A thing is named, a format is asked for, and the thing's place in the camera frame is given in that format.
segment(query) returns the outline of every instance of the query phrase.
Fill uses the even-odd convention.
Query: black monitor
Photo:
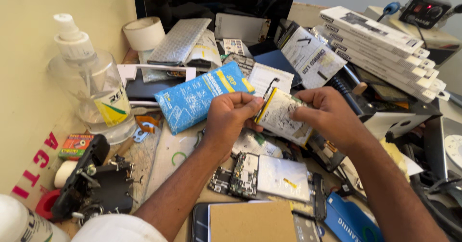
[[[272,38],[279,20],[287,18],[293,0],[135,0],[138,18],[157,16],[165,32],[179,20],[212,18],[208,27],[213,31],[216,13],[238,14],[271,19],[267,34]]]

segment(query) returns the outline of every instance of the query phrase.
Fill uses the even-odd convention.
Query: yellow sponge
[[[409,175],[407,174],[407,166],[404,161],[403,154],[399,151],[398,147],[395,144],[387,143],[385,138],[380,140],[380,144],[387,151],[388,155],[393,159],[396,165],[400,168],[401,172],[406,176],[407,182],[410,182]]]

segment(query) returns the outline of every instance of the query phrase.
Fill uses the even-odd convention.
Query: yellow wall
[[[50,131],[57,131],[61,146],[62,135],[83,130],[46,73],[58,53],[53,14],[71,14],[94,47],[121,62],[128,50],[121,28],[136,13],[134,0],[0,0],[0,7],[0,193],[9,194]],[[57,151],[49,152],[52,166]]]

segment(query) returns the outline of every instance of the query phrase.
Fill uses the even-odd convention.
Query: plastic bottle
[[[71,15],[56,14],[54,19],[60,26],[55,41],[61,54],[50,61],[49,72],[90,133],[104,135],[110,144],[123,142],[135,132],[136,121],[114,57],[94,49]]]
[[[69,242],[69,235],[22,205],[0,194],[0,242]]]

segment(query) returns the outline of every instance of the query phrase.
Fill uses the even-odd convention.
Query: red tape roll
[[[45,219],[51,219],[53,214],[51,213],[51,207],[55,204],[56,200],[60,195],[60,189],[48,192],[45,194],[35,207],[35,212]]]

